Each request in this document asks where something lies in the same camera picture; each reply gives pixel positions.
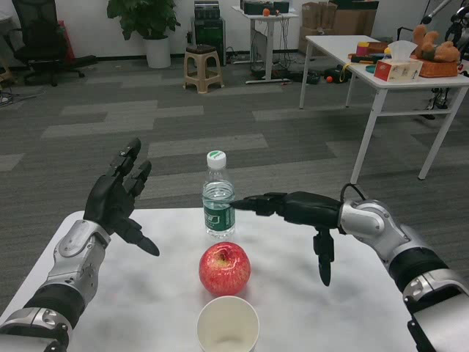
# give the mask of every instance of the white paper cup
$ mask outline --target white paper cup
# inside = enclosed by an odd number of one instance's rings
[[[252,352],[259,337],[259,317],[244,299],[221,296],[200,312],[197,337],[204,352]]]

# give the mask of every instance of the table leg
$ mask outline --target table leg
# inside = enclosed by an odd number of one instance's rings
[[[378,114],[380,114],[383,110],[383,105],[387,94],[387,89],[379,89],[374,96],[372,112],[369,114],[368,123],[366,124],[365,128],[365,134],[361,140],[360,150],[358,151],[357,160],[355,162],[355,166],[353,167],[352,177],[350,178],[350,183],[353,185],[357,183],[361,166],[363,165],[363,160],[365,159],[366,150],[368,149],[369,140],[373,134],[374,124],[376,123]]]
[[[265,53],[265,80],[272,78],[273,62],[273,21],[267,21],[267,53]]]
[[[306,81],[308,80],[309,60],[311,60],[312,52],[313,45],[308,42],[308,47],[306,49],[305,68],[303,69],[303,83],[301,84],[300,109],[305,106]]]
[[[456,115],[459,109],[459,106],[462,103],[462,99],[464,99],[464,96],[466,95],[467,91],[468,91],[467,87],[459,88],[456,98],[454,99],[454,102],[451,104],[451,110],[449,114],[446,116],[445,121],[441,125],[437,138],[435,138],[435,141],[433,142],[433,145],[430,148],[428,156],[426,157],[424,165],[422,166],[422,170],[420,171],[420,174],[418,174],[418,178],[420,180],[425,180],[426,174],[428,173],[428,170],[430,170],[430,167],[433,164],[435,156],[437,155],[438,150],[440,149],[440,146],[443,143],[443,140],[445,139],[446,133],[448,132],[448,129],[451,126],[451,123],[453,122],[454,116]]]
[[[345,107],[348,108],[350,105],[350,98],[352,97],[353,84],[355,83],[356,74],[352,73],[352,78],[350,79],[349,92],[347,93],[347,99],[345,100]]]

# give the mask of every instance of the white desk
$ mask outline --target white desk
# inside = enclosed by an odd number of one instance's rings
[[[306,79],[308,76],[309,60],[311,58],[311,52],[313,45],[318,47],[328,56],[332,56],[334,59],[339,61],[341,64],[350,62],[348,55],[355,53],[358,42],[374,42],[376,40],[364,36],[364,35],[337,35],[337,36],[309,36],[306,37],[308,40],[308,49],[306,50],[306,61],[303,72],[303,85],[301,87],[300,95],[300,109],[304,106],[305,90],[306,90]],[[440,132],[438,133],[432,148],[429,151],[428,156],[422,166],[418,178],[424,180],[428,173],[438,150],[448,132],[451,123],[453,122],[454,116],[456,115],[459,106],[461,105],[462,99],[464,98],[468,87],[469,78],[462,75],[457,77],[447,78],[423,78],[418,77],[417,80],[406,83],[386,82],[382,79],[375,78],[373,74],[366,72],[366,65],[350,65],[348,69],[352,72],[352,79],[350,81],[349,91],[345,106],[349,106],[350,98],[352,96],[353,84],[356,77],[359,77],[368,85],[376,89],[376,95],[374,97],[372,111],[369,115],[368,123],[366,125],[363,140],[361,142],[360,150],[358,151],[357,161],[353,168],[352,177],[350,182],[353,184],[357,183],[358,176],[360,174],[363,160],[365,159],[366,150],[368,149],[369,140],[372,137],[374,124],[379,116],[402,116],[402,115],[425,115],[425,114],[446,114],[446,118],[441,126]],[[420,110],[420,111],[383,111],[383,105],[385,102],[388,90],[392,89],[424,89],[424,88],[446,88],[455,87],[458,89],[457,94],[454,97],[454,101],[451,104],[450,109],[447,110]]]
[[[10,22],[11,19],[12,19],[11,15],[7,15],[5,12],[0,11],[0,24]],[[0,55],[0,65],[5,69],[5,72],[0,75],[0,82],[12,79],[13,78],[12,71],[10,71],[7,61],[1,55]]]
[[[250,32],[251,32],[251,39],[249,41],[250,45],[253,44],[254,41],[254,33],[256,31],[256,21],[263,21],[267,24],[267,50],[266,50],[266,59],[265,59],[265,77],[263,79],[258,79],[254,81],[247,81],[246,84],[255,84],[255,83],[270,83],[270,82],[282,82],[282,81],[289,81],[288,79],[272,79],[272,61],[273,61],[273,30],[274,30],[274,23],[279,22],[284,19],[296,18],[298,17],[297,14],[294,13],[294,9],[290,9],[288,13],[281,13],[279,16],[263,16],[263,15],[246,15],[243,10],[239,6],[232,6],[232,9],[241,13],[244,17],[248,18],[251,22]],[[251,61],[255,61],[256,57],[252,57],[251,53]]]
[[[74,213],[64,220],[0,323],[44,282],[53,265],[53,248],[82,216]],[[202,209],[136,210],[132,217],[161,256],[111,236],[97,294],[81,316],[68,351],[200,351],[196,321],[212,299],[199,281],[200,257],[212,244],[204,232]],[[250,212],[237,211],[236,217],[232,241],[245,249],[252,267],[240,295],[260,319],[256,352],[415,350],[402,295],[368,246],[333,232],[336,261],[330,287],[325,287],[313,252],[312,227]]]

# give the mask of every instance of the beige stool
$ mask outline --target beige stool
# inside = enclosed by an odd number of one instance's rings
[[[212,57],[217,64],[217,72],[207,69],[207,60]],[[197,67],[197,71],[189,72],[188,60],[192,58]],[[185,49],[184,57],[184,84],[195,84],[197,92],[200,94],[207,93],[207,88],[212,83],[220,83],[224,87],[223,78],[221,77],[220,60],[216,49],[210,45],[191,45]]]

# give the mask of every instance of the black robotic finger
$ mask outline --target black robotic finger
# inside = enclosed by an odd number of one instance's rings
[[[322,283],[329,286],[330,264],[334,261],[334,239],[330,236],[329,229],[318,229],[318,234],[314,236],[313,248],[319,258]]]
[[[145,182],[152,171],[152,163],[146,160],[140,167],[133,171],[124,182],[124,188],[132,197],[138,197],[145,188]]]
[[[137,159],[141,149],[140,139],[135,138],[124,149],[120,150],[117,156],[112,160],[106,176],[123,178],[132,171],[133,163]]]
[[[271,216],[283,210],[283,198],[286,195],[286,193],[271,192],[258,196],[249,196],[230,204],[234,209],[253,210],[256,212],[256,215]]]
[[[114,229],[116,234],[125,242],[135,244],[140,249],[156,257],[160,255],[158,247],[141,233],[141,226],[136,221],[129,218],[121,218],[114,223]]]

